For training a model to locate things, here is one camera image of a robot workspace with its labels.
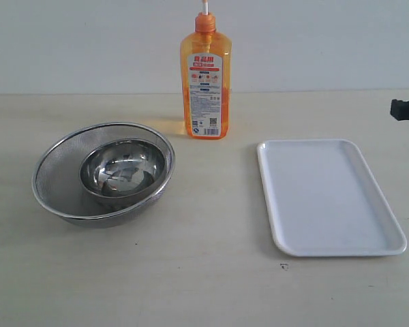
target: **rectangular tray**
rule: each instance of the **rectangular tray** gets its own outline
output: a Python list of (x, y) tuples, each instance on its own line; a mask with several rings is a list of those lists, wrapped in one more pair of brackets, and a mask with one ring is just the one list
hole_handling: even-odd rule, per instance
[(301, 257), (396, 255), (406, 237), (358, 147), (269, 140), (258, 159), (275, 244)]

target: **dish soap bottle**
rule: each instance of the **dish soap bottle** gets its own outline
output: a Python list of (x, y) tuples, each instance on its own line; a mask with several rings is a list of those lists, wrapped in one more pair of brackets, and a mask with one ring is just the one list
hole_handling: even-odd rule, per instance
[(196, 31), (181, 42), (185, 127), (193, 138), (217, 140), (229, 128), (232, 42), (215, 29), (208, 1), (196, 17)]

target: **colander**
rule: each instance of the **colander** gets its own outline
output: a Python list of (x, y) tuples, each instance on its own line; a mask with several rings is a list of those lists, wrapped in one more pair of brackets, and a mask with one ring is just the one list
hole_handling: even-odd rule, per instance
[[(143, 200), (121, 210), (99, 205), (80, 180), (85, 158), (104, 144), (138, 139), (154, 144), (164, 156), (166, 169), (161, 184)], [(36, 200), (46, 210), (76, 225), (110, 227), (135, 218), (163, 194), (175, 167), (175, 152), (160, 132), (136, 123), (103, 123), (62, 138), (38, 161), (32, 178)]]

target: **table surface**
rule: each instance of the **table surface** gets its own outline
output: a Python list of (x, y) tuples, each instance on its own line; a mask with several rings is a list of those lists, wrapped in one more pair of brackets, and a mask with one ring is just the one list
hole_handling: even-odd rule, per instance
[[(409, 90), (232, 95), (230, 131), (192, 140), (180, 95), (0, 95), (0, 326), (409, 326)], [(31, 192), (41, 154), (81, 127), (134, 121), (164, 133), (176, 170), (128, 224), (93, 230)], [(347, 138), (365, 156), (408, 249), (385, 258), (279, 251), (256, 145)]]

